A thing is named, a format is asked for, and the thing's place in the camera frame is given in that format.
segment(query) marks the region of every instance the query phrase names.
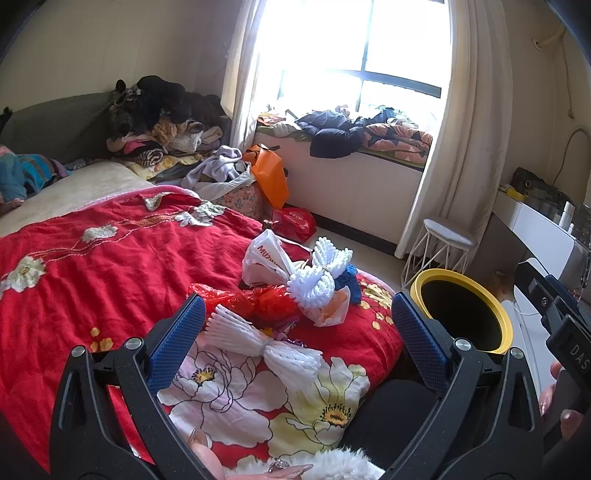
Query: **white wall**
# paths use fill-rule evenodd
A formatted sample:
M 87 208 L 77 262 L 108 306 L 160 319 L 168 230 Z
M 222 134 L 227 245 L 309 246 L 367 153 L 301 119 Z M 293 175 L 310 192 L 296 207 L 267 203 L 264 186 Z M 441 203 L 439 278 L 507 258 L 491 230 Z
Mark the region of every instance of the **white wall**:
M 422 171 L 355 152 L 313 158 L 310 143 L 256 134 L 255 143 L 279 145 L 288 170 L 287 202 L 397 244 Z
M 501 183 L 517 167 L 546 174 L 554 117 L 553 62 L 533 38 L 546 38 L 558 19 L 544 0 L 503 0 L 513 69 L 513 117 Z
M 155 74 L 222 91 L 240 0 L 48 0 L 0 64 L 0 106 L 105 92 Z
M 591 129 L 591 67 L 584 57 L 576 40 L 567 31 L 563 38 L 564 53 L 560 42 L 549 47 L 548 55 L 554 63 L 554 132 L 550 158 L 548 159 L 546 180 L 552 183 L 560 169 L 570 134 L 579 126 Z M 573 101 L 574 119 L 567 116 L 569 97 L 566 67 L 569 68 L 569 85 Z M 556 181 L 556 186 L 569 195 L 577 204 L 585 199 L 587 180 L 591 171 L 591 145 L 586 137 L 577 133 L 567 151 L 564 169 Z

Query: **cable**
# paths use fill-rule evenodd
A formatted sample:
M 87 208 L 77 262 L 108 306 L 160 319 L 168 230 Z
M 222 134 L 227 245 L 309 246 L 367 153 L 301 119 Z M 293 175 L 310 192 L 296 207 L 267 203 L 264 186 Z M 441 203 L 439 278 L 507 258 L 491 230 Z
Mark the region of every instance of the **cable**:
M 532 315 L 539 315 L 538 312 L 535 312 L 535 313 L 523 313 L 519 308 L 517 308 L 517 301 L 516 300 L 513 301 L 513 308 L 515 309 L 515 311 L 517 313 L 519 313 L 520 315 L 523 315 L 524 317 L 531 317 Z
M 560 169 L 556 174 L 554 181 L 552 182 L 552 186 L 556 184 L 556 180 L 558 180 L 558 177 L 560 177 L 560 174 L 562 173 L 562 169 L 564 168 L 564 162 L 566 161 L 566 154 L 569 152 L 570 141 L 579 132 L 583 133 L 585 137 L 587 137 L 589 144 L 591 144 L 591 133 L 589 132 L 589 130 L 587 130 L 585 127 L 577 127 L 573 130 L 573 132 L 570 134 L 569 140 L 566 142 L 566 148 L 564 149 L 564 155 L 562 156 L 562 163 L 560 164 Z
M 569 64 L 566 61 L 566 50 L 564 49 L 564 37 L 561 38 L 560 45 L 562 46 L 562 58 L 564 59 L 564 69 L 566 71 L 566 91 L 569 94 L 569 111 L 567 112 L 567 115 L 569 116 L 569 118 L 571 120 L 574 120 L 573 96 L 570 93 L 570 70 L 569 70 Z

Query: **tiled floor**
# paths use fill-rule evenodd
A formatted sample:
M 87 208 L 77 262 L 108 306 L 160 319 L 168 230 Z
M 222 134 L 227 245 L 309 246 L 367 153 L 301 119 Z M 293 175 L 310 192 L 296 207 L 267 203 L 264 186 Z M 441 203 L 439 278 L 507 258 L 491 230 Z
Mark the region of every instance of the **tiled floor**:
M 394 291 L 402 290 L 400 287 L 400 273 L 404 267 L 403 260 L 320 228 L 306 245 L 310 248 L 314 247 L 314 243 L 321 236 L 325 236 L 331 240 L 337 248 L 349 248 L 352 250 L 353 265 L 378 277 L 392 287 Z

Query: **blanket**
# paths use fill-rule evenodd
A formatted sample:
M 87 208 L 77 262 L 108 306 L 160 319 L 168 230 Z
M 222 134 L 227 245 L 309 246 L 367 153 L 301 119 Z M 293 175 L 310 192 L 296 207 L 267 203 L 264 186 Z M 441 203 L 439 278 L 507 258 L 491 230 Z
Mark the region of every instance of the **blanket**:
M 432 143 L 431 134 L 395 122 L 368 125 L 363 139 L 363 146 L 370 150 L 418 165 L 427 162 Z
M 230 209 L 154 187 L 0 238 L 0 408 L 44 468 L 71 348 L 104 352 L 144 336 L 180 307 L 191 283 L 237 291 L 245 251 L 260 231 L 260 223 Z M 294 260 L 309 257 L 298 246 L 286 250 Z M 342 325 L 317 329 L 302 317 L 289 332 L 324 352 L 319 396 L 289 397 L 260 357 L 211 349 L 198 337 L 161 392 L 179 431 L 201 426 L 230 467 L 251 452 L 265 459 L 293 445 L 333 446 L 402 347 L 390 294 L 370 278 L 362 281 L 364 301 L 350 307 Z M 112 398 L 130 444 L 149 458 L 118 390 Z

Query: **metal stool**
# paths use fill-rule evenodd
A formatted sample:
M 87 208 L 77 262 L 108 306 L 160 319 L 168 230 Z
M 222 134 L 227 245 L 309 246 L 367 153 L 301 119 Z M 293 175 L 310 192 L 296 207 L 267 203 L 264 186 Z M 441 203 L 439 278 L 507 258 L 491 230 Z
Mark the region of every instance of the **metal stool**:
M 412 284 L 416 276 L 423 270 L 430 268 L 429 265 L 442 254 L 445 254 L 445 264 L 441 265 L 439 268 L 445 268 L 446 270 L 453 270 L 463 274 L 468 265 L 468 253 L 477 244 L 476 238 L 474 238 L 470 232 L 444 218 L 425 218 L 423 220 L 423 225 L 427 232 L 423 235 L 423 229 L 421 228 L 421 231 L 419 231 L 417 240 L 408 254 L 408 260 L 400 275 L 403 288 L 407 288 Z M 433 249 L 433 247 L 437 245 L 438 240 L 443 243 L 443 246 L 435 255 L 427 260 L 427 256 L 430 253 L 429 247 Z M 414 253 L 423 245 L 425 249 L 423 252 L 423 258 L 421 259 L 420 256 L 415 257 Z M 459 250 L 462 254 L 459 260 L 454 264 L 453 268 L 449 268 L 450 254 L 457 254 L 457 252 L 451 250 L 452 248 Z

